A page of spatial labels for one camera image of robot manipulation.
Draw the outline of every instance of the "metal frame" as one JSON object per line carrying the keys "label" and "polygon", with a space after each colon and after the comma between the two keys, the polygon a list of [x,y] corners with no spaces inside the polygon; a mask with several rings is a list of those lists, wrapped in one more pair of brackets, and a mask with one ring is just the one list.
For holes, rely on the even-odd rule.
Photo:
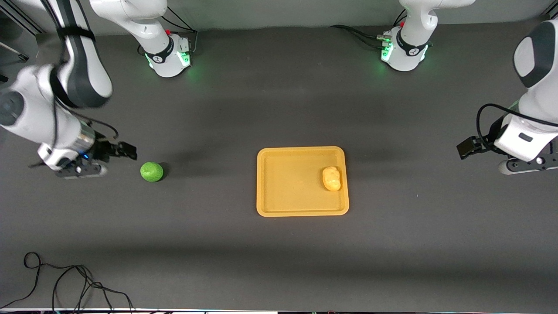
{"label": "metal frame", "polygon": [[45,33],[37,23],[35,23],[28,15],[26,15],[13,0],[0,0],[0,10],[10,17],[21,28],[28,31],[32,35]]}
{"label": "metal frame", "polygon": [[549,7],[542,14],[548,14],[550,18],[557,18],[558,17],[558,0],[552,2]]}

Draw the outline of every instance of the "gray wall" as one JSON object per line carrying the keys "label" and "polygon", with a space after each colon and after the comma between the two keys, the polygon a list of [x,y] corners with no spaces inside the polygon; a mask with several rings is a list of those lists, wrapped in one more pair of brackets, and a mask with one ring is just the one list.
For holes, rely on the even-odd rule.
{"label": "gray wall", "polygon": [[[551,2],[477,0],[469,7],[445,9],[438,15],[441,23],[448,24],[520,21],[539,15]],[[81,0],[81,3],[97,35],[124,34],[123,29],[96,16],[89,1]],[[169,0],[169,6],[199,30],[388,25],[402,9],[397,0]],[[43,28],[54,30],[44,12],[23,4],[21,7]]]}

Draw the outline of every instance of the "potato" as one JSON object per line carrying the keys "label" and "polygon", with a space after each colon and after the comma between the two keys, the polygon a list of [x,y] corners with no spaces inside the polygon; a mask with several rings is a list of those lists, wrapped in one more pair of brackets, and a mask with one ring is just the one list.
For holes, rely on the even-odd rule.
{"label": "potato", "polygon": [[339,191],[341,188],[341,174],[336,167],[327,167],[321,172],[324,186],[330,191]]}

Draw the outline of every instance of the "dark gray table surface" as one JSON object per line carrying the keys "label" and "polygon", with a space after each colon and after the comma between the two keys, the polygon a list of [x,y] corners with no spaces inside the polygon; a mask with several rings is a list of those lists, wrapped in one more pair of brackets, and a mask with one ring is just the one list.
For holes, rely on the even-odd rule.
{"label": "dark gray table surface", "polygon": [[[558,172],[505,176],[501,156],[455,149],[482,104],[525,92],[512,55],[536,23],[442,25],[410,73],[333,28],[202,32],[193,67],[171,79],[132,36],[99,37],[114,95],[84,113],[139,160],[62,180],[28,169],[37,145],[2,130],[0,303],[32,287],[33,250],[86,264],[136,307],[555,313]],[[349,212],[259,216],[258,151],[320,145],[346,153]],[[168,176],[145,182],[146,161]],[[14,306],[50,306],[59,274],[45,269]],[[60,285],[73,307],[81,280]],[[88,306],[105,304],[96,293]]]}

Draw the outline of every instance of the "green led light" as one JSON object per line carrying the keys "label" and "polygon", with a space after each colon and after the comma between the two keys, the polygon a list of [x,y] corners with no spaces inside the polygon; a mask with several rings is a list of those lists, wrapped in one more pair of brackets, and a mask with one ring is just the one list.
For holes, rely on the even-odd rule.
{"label": "green led light", "polygon": [[426,55],[426,51],[428,50],[428,45],[426,45],[426,47],[424,47],[424,52],[422,53],[422,57],[420,57],[420,60],[423,61],[424,60],[424,56]]}
{"label": "green led light", "polygon": [[389,57],[391,56],[391,52],[393,51],[393,43],[389,43],[389,46],[384,47],[384,52],[382,53],[382,60],[388,61]]}
{"label": "green led light", "polygon": [[178,59],[180,60],[180,63],[182,63],[182,65],[184,67],[187,67],[187,66],[190,65],[190,55],[188,53],[181,53],[181,52],[177,51],[176,55],[178,56]]}
{"label": "green led light", "polygon": [[151,64],[151,60],[149,59],[147,54],[145,54],[145,58],[147,59],[147,62],[149,62],[149,67],[153,69],[153,64]]}

